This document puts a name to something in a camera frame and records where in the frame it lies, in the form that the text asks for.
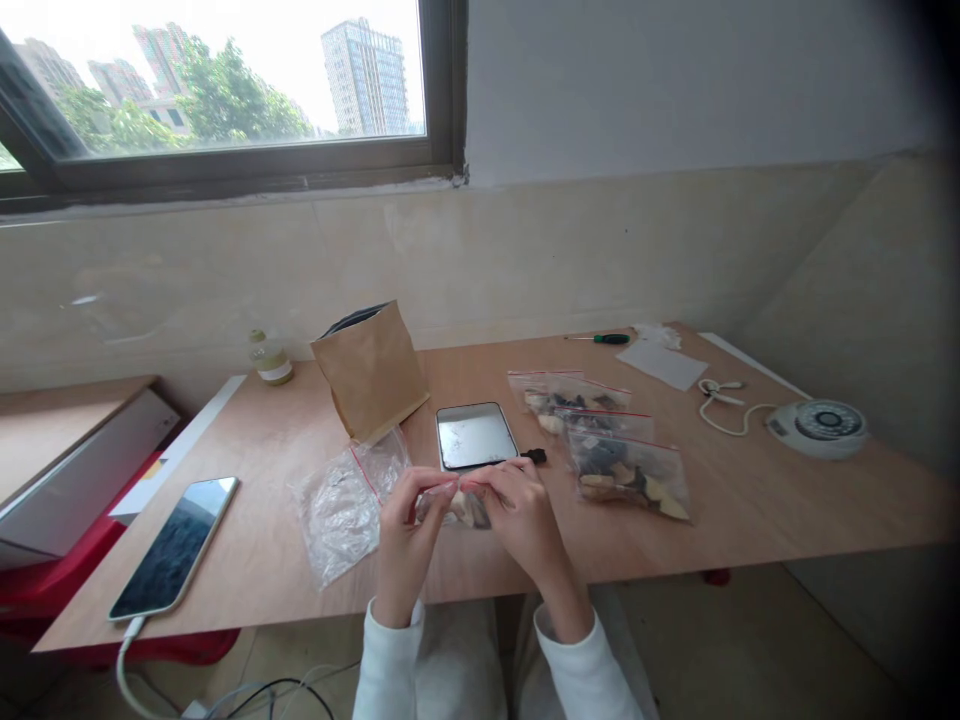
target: glass bottle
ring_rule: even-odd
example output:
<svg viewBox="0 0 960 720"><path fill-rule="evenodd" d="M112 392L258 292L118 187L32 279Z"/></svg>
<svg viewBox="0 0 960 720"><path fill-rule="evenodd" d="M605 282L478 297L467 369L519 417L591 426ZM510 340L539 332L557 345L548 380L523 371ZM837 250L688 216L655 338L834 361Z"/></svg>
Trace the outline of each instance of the glass bottle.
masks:
<svg viewBox="0 0 960 720"><path fill-rule="evenodd" d="M293 365L280 343L267 340L263 330L251 330L250 360L267 385L283 385L293 379Z"/></svg>

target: phone screen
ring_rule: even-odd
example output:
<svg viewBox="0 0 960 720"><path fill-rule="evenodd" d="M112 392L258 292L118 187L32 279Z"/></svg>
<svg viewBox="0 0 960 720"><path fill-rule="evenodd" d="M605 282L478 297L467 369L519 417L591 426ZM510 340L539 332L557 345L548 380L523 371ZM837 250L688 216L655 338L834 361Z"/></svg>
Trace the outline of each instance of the phone screen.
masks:
<svg viewBox="0 0 960 720"><path fill-rule="evenodd" d="M238 480L192 483L110 611L111 620L149 615L174 604Z"/></svg>

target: sky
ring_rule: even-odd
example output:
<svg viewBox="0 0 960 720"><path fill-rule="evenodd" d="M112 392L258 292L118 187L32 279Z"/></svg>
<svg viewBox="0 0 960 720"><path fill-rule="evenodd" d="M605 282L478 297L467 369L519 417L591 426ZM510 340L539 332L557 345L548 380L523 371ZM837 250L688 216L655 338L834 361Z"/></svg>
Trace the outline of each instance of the sky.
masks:
<svg viewBox="0 0 960 720"><path fill-rule="evenodd" d="M233 37L247 65L307 113L313 125L336 131L337 118L320 36L344 20L365 17L403 43L410 120L423 120L423 83L416 0L0 0L0 28L11 42L33 37L73 63L83 81L99 86L88 60L131 63L151 90L156 77L133 25L175 22L199 35L211 52Z"/></svg>

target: brown paper bag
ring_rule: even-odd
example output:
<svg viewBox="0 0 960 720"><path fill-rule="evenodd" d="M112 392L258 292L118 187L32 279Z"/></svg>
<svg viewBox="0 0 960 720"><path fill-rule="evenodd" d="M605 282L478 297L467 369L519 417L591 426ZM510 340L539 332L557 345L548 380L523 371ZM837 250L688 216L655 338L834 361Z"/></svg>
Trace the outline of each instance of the brown paper bag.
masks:
<svg viewBox="0 0 960 720"><path fill-rule="evenodd" d="M357 442L376 442L430 397L396 300L345 317L310 348Z"/></svg>

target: wall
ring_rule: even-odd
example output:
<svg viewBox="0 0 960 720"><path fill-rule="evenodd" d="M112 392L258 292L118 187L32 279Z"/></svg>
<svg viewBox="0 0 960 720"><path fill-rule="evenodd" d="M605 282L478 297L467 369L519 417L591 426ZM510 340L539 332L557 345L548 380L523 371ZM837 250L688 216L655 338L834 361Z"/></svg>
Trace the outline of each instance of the wall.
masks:
<svg viewBox="0 0 960 720"><path fill-rule="evenodd" d="M731 339L814 396L856 406L875 436L953 477L960 325L948 182L935 157L891 162ZM917 687L930 670L925 621L956 582L951 560L921 548L790 567L888 672Z"/></svg>
<svg viewBox="0 0 960 720"><path fill-rule="evenodd" d="M729 331L875 169L665 173L0 228L0 391L155 372L196 410L248 368L251 327L308 359L332 322L394 297L421 348L644 318Z"/></svg>
<svg viewBox="0 0 960 720"><path fill-rule="evenodd" d="M933 140L878 0L470 4L467 160L492 186L864 158Z"/></svg>

